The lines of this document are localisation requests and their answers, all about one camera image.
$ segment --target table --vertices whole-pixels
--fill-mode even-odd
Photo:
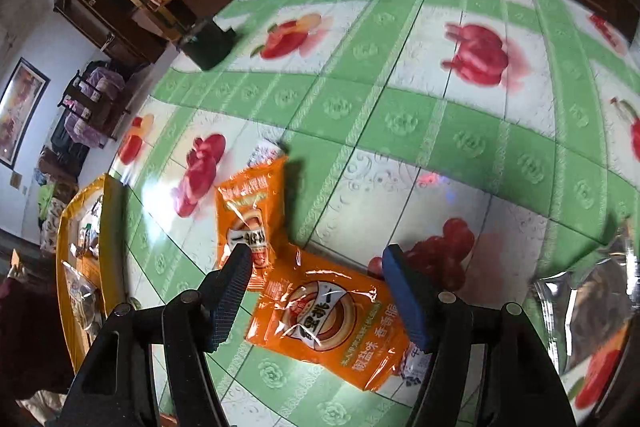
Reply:
[[[268,41],[292,20],[308,33],[297,46]],[[214,265],[211,194],[187,218],[172,200],[194,138],[212,133],[226,139],[216,183],[261,137],[283,145],[294,166],[289,238],[339,262],[366,269],[387,243],[408,249],[465,219],[476,243],[458,293],[473,304],[524,302],[531,277],[606,242],[623,216],[636,220],[640,152],[625,108],[640,109],[638,67],[619,33],[571,0],[234,0],[216,21],[238,45],[204,73],[178,57],[140,110],[154,122],[137,158],[111,168],[130,187],[127,283],[141,306],[197,287]],[[245,295],[228,341],[207,357],[229,423],[407,419],[417,389],[399,377],[362,393],[246,343],[256,299]],[[154,360],[169,411],[161,349]],[[481,365],[478,347],[461,426]],[[567,389],[581,372],[563,377]]]

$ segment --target yellow tray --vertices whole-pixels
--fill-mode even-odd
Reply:
[[[124,250],[122,237],[124,186],[108,174],[103,174],[88,187],[83,188],[66,206],[60,216],[58,242],[56,245],[56,286],[58,288],[58,305],[60,318],[65,333],[66,348],[71,356],[71,363],[77,373],[82,365],[89,344],[86,333],[80,328],[71,311],[71,301],[66,289],[65,269],[63,261],[75,266],[75,258],[69,253],[71,246],[70,229],[76,219],[86,213],[100,194],[102,197],[102,213],[100,214],[100,294],[105,315],[121,302],[126,300],[124,291]]]

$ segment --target wall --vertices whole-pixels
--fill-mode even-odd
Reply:
[[[56,106],[77,70],[103,57],[62,16],[52,12],[54,0],[0,0],[0,93],[20,57],[50,79],[18,151],[15,171],[20,189],[9,185],[11,170],[0,164],[0,229],[39,243],[37,185],[32,184],[42,146],[60,117]]]
[[[15,163],[15,171],[23,176],[23,188],[30,187],[40,150],[52,123],[59,118],[57,105],[65,87],[76,71],[83,70],[87,62],[97,54],[98,49],[61,15],[48,12],[24,43],[18,49],[12,49],[5,61],[6,65],[0,71],[0,92],[4,90],[20,57],[25,58],[50,80],[27,127]],[[11,170],[0,165],[0,228],[30,241],[38,241],[36,210],[30,205],[28,216],[25,216],[28,195],[9,185],[10,176]],[[28,218],[24,231],[23,217]]]

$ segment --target screw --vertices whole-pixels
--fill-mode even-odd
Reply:
[[[189,304],[200,299],[200,293],[197,290],[185,290],[180,294],[180,301]]]
[[[118,317],[124,317],[124,315],[126,315],[127,313],[129,313],[131,310],[133,309],[133,307],[131,306],[131,304],[123,302],[122,304],[118,304],[115,309],[113,310],[113,312],[118,316]]]
[[[451,292],[438,293],[438,299],[445,304],[453,304],[456,301],[456,296]]]
[[[508,303],[506,306],[506,309],[507,309],[507,313],[510,315],[520,315],[522,313],[522,308],[520,307],[519,304],[516,304],[515,302]]]

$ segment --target red apple print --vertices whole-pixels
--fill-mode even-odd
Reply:
[[[450,292],[457,292],[465,285],[465,271],[460,263],[452,258],[445,258],[442,263],[442,287]]]
[[[193,141],[193,148],[186,158],[187,170],[180,184],[172,189],[174,209],[178,216],[191,216],[198,202],[209,192],[225,145],[222,134],[212,134],[206,139],[198,137]]]
[[[154,123],[154,116],[146,114],[144,117],[137,116],[131,121],[131,126],[127,134],[122,139],[118,148],[118,159],[123,165],[131,165],[138,157],[142,149],[143,137],[149,132]]]
[[[497,86],[509,65],[509,57],[502,49],[502,39],[489,28],[476,24],[459,26],[448,23],[446,36],[459,43],[452,60],[444,60],[443,68],[471,84]]]
[[[442,233],[416,243],[406,252],[406,260],[438,288],[457,291],[465,284],[465,271],[460,262],[471,252],[476,238],[460,217],[447,219]]]
[[[575,396],[576,409],[586,409],[595,404],[604,393],[618,363],[626,329],[625,325],[591,357],[582,388]]]
[[[437,172],[425,172],[418,176],[418,185],[426,187],[427,185],[433,185],[440,181],[440,175]]]
[[[520,82],[520,79],[527,76],[531,72],[531,68],[524,51],[513,39],[505,39],[505,51],[509,57],[509,66],[507,74],[502,76],[500,84],[507,91],[518,92],[524,87],[524,83]]]
[[[594,14],[589,17],[589,22],[600,32],[616,53],[620,55],[626,54],[625,45],[622,43],[622,40],[613,33],[606,20]]]
[[[142,138],[137,134],[128,134],[118,149],[118,158],[123,165],[130,165],[142,149]]]
[[[468,230],[466,221],[461,217],[450,217],[442,226],[442,233],[445,237],[456,235],[461,230]]]
[[[372,257],[367,265],[367,274],[376,279],[384,279],[382,275],[382,257]]]
[[[254,49],[251,56],[260,54],[260,58],[264,60],[273,60],[286,57],[295,50],[299,50],[300,55],[305,56],[321,41],[330,25],[331,18],[322,17],[317,13],[275,24],[267,30],[265,44]]]
[[[612,98],[609,103],[616,108],[620,119],[630,126],[631,147],[636,160],[640,161],[640,118],[638,118],[638,113],[626,100]]]

